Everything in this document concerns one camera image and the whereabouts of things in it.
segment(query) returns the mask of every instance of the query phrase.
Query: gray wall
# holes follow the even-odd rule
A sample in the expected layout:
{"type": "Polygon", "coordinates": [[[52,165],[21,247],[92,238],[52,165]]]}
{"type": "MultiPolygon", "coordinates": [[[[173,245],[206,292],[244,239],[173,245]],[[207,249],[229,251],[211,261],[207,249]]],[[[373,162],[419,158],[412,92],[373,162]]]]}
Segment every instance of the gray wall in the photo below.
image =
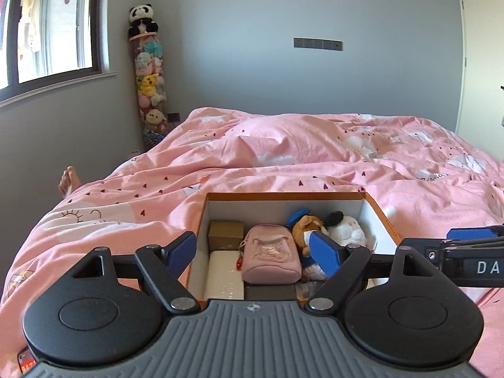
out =
{"type": "Polygon", "coordinates": [[[150,0],[172,112],[408,114],[454,129],[459,0],[150,0]],[[342,40],[343,52],[294,49],[342,40]]]}
{"type": "Polygon", "coordinates": [[[60,196],[62,171],[83,181],[108,175],[141,148],[135,80],[128,56],[128,10],[108,1],[110,68],[116,77],[39,94],[0,108],[0,277],[37,221],[60,196]]]}

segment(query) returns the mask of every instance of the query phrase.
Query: door frame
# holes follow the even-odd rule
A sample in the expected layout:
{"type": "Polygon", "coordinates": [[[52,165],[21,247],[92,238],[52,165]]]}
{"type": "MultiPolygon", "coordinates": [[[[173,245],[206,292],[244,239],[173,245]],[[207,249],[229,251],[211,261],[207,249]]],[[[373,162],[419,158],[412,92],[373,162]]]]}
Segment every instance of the door frame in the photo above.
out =
{"type": "Polygon", "coordinates": [[[459,0],[460,3],[460,15],[462,17],[462,87],[460,88],[460,103],[459,103],[459,113],[457,115],[457,126],[455,127],[455,133],[459,134],[460,116],[462,115],[462,104],[464,102],[464,88],[466,82],[466,19],[464,15],[464,3],[459,0]]]}

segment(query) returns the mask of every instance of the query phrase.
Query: keychain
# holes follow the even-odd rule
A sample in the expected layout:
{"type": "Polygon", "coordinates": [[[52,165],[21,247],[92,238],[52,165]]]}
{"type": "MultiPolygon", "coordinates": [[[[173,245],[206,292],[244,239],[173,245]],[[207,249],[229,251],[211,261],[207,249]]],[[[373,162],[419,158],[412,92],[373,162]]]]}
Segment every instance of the keychain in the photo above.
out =
{"type": "Polygon", "coordinates": [[[245,248],[245,240],[240,243],[238,250],[240,251],[240,257],[236,261],[236,270],[240,271],[241,266],[243,266],[243,249],[245,248]]]}

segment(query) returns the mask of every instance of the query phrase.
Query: bed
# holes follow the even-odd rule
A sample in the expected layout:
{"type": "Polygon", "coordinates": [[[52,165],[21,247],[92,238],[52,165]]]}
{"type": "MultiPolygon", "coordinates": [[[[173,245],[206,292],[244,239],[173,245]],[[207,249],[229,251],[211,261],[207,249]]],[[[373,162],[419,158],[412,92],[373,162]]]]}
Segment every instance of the bed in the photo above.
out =
{"type": "MultiPolygon", "coordinates": [[[[0,376],[19,375],[26,308],[76,261],[95,246],[130,254],[197,231],[207,192],[366,191],[401,237],[445,237],[454,227],[502,224],[503,178],[504,164],[426,119],[195,110],[157,147],[82,186],[32,230],[3,290],[9,339],[0,342],[0,376]]],[[[472,364],[501,376],[504,296],[467,293],[485,317],[472,364]]]]}

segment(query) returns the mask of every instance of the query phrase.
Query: window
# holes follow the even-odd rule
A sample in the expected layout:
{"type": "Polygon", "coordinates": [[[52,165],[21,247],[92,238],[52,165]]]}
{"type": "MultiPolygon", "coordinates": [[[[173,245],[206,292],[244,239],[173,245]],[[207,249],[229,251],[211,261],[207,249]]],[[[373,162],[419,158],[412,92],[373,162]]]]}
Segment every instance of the window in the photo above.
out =
{"type": "Polygon", "coordinates": [[[0,100],[100,72],[99,0],[0,0],[0,100]]]}

